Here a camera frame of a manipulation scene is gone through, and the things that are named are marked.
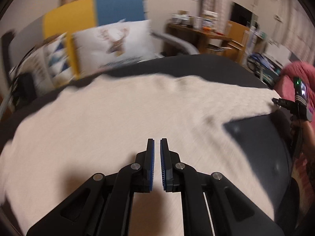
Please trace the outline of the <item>person right hand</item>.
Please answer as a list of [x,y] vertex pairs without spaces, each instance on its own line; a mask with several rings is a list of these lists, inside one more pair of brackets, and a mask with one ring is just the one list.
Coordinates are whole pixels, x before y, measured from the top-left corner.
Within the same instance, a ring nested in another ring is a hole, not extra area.
[[292,119],[291,128],[293,131],[299,129],[303,144],[309,148],[314,148],[314,129],[307,120]]

